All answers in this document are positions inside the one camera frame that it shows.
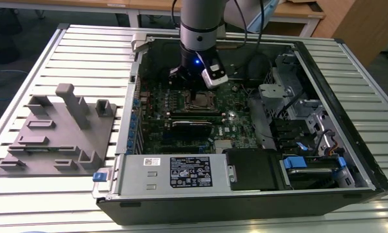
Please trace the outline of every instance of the power supply label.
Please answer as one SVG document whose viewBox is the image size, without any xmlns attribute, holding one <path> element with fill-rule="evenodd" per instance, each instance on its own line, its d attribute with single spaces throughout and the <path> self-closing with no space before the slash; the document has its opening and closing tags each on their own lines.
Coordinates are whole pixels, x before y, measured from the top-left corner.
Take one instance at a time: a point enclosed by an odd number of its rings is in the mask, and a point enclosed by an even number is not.
<svg viewBox="0 0 388 233">
<path fill-rule="evenodd" d="M 170 187 L 212 187 L 209 157 L 173 157 L 170 164 Z"/>
</svg>

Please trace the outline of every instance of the cable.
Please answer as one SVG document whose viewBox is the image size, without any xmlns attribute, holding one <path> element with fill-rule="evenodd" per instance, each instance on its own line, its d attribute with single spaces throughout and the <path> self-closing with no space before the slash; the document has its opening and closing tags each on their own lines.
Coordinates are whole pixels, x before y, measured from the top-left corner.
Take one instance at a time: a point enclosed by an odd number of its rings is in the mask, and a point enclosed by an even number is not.
<svg viewBox="0 0 388 233">
<path fill-rule="evenodd" d="M 333 146 L 332 146 L 331 148 L 328 148 L 328 149 L 325 150 L 325 152 L 324 152 L 325 155 L 328 155 L 328 156 L 332 155 L 332 151 L 336 150 L 336 148 L 337 148 L 337 146 L 339 146 L 339 143 L 337 143 L 337 141 L 335 140 L 333 137 L 331 137 L 331 140 L 332 140 L 332 142 L 333 142 Z"/>
<path fill-rule="evenodd" d="M 319 149 L 319 146 L 320 146 L 320 144 L 321 144 L 321 141 L 323 141 L 323 137 L 324 137 L 324 134 L 327 133 L 327 132 L 329 132 L 329 131 L 332 131 L 331 129 L 325 129 L 324 131 L 323 131 L 323 133 L 319 135 L 319 139 L 317 139 L 317 143 L 316 143 L 316 146 L 315 146 L 315 148 L 313 148 L 313 155 L 312 156 L 316 156 L 317 155 L 317 149 Z"/>
<path fill-rule="evenodd" d="M 276 118 L 279 118 L 281 116 L 281 114 L 292 106 L 292 104 L 299 100 L 299 98 L 301 97 L 303 94 L 304 94 L 304 90 L 301 89 L 300 92 L 297 93 L 297 95 L 292 98 L 292 100 L 288 102 L 288 104 L 283 107 L 283 109 L 277 113 Z"/>
<path fill-rule="evenodd" d="M 263 34 L 263 27 L 264 27 L 264 4 L 263 4 L 263 0 L 260 0 L 258 2 L 260 2 L 260 10 L 261 10 L 261 23 L 260 23 L 260 32 L 258 32 L 258 38 L 257 38 L 257 43 L 256 43 L 256 48 L 254 48 L 256 51 L 258 49 L 258 45 L 261 41 L 261 34 Z"/>
<path fill-rule="evenodd" d="M 28 72 L 25 72 L 25 71 L 22 71 L 22 70 L 14 70 L 14 69 L 0 70 L 0 72 L 18 72 L 18 73 L 28 74 Z"/>
<path fill-rule="evenodd" d="M 237 2 L 237 0 L 233 0 L 233 1 L 234 1 L 234 4 L 236 4 L 236 7 L 238 9 L 238 13 L 240 13 L 241 20 L 242 20 L 242 27 L 244 27 L 244 41 L 242 41 L 242 44 L 237 46 L 237 49 L 240 49 L 246 44 L 246 25 L 245 25 L 244 15 L 242 15 L 242 12 L 241 12 L 241 9 L 240 9 L 240 6 L 238 6 L 238 2 Z"/>
<path fill-rule="evenodd" d="M 172 24 L 173 24 L 173 26 L 177 28 L 177 27 L 178 27 L 178 24 L 174 22 L 174 16 L 173 16 L 174 4 L 176 4 L 176 0 L 172 1 L 172 7 L 170 7 L 170 20 L 172 20 Z"/>
</svg>

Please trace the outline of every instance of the aluminum extrusion table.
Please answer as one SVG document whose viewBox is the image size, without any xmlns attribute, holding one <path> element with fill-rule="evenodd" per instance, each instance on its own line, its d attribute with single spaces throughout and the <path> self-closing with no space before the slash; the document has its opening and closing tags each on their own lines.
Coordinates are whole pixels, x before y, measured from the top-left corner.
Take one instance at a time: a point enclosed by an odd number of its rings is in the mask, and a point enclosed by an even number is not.
<svg viewBox="0 0 388 233">
<path fill-rule="evenodd" d="M 105 166 L 112 166 L 120 118 L 134 57 L 136 32 L 177 35 L 174 30 L 64 25 L 56 30 L 0 120 L 0 160 L 29 114 L 29 96 L 50 95 L 72 83 L 88 103 L 102 97 L 117 104 Z M 241 34 L 228 33 L 228 37 Z M 348 116 L 388 177 L 388 97 L 344 44 L 332 39 L 265 36 L 304 42 Z M 317 217 L 180 225 L 121 227 L 96 206 L 90 177 L 0 178 L 0 232 L 388 232 L 388 196 Z M 108 183 L 100 186 L 108 190 Z"/>
</svg>

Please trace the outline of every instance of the floor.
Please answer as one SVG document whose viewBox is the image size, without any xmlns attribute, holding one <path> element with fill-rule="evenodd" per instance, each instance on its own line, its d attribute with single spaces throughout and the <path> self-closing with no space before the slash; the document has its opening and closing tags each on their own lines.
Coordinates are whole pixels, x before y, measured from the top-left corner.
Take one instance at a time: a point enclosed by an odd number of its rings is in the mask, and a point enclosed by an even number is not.
<svg viewBox="0 0 388 233">
<path fill-rule="evenodd" d="M 29 71 L 38 56 L 45 48 L 50 36 L 60 23 L 85 24 L 98 26 L 128 26 L 128 17 L 105 13 L 80 13 L 45 11 L 45 19 L 38 19 L 33 10 L 18 10 L 18 20 L 22 25 L 22 32 L 13 36 L 13 41 L 21 52 L 17 61 L 6 65 L 0 65 L 0 70 L 22 70 Z M 152 23 L 146 16 L 142 16 L 142 27 L 172 28 L 169 17 L 154 19 Z M 368 67 L 376 82 L 388 94 L 388 59 L 379 55 Z M 22 73 L 0 73 L 0 116 L 10 102 L 13 95 L 24 81 Z"/>
</svg>

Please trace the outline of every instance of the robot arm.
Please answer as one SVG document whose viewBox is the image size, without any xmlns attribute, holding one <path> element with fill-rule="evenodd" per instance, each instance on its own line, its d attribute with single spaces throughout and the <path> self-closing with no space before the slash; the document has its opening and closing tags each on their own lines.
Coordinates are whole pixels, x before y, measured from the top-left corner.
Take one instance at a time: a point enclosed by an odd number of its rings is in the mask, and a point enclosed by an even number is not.
<svg viewBox="0 0 388 233">
<path fill-rule="evenodd" d="M 237 0 L 242 14 L 246 13 L 246 30 L 258 32 L 261 23 L 261 0 Z M 267 2 L 264 15 L 267 23 L 279 0 Z M 193 83 L 190 89 L 200 89 L 198 79 L 204 80 L 208 89 L 216 88 L 228 81 L 224 66 L 216 51 L 217 28 L 224 20 L 242 28 L 242 19 L 234 0 L 182 0 L 181 8 L 181 63 L 172 71 L 172 75 Z"/>
</svg>

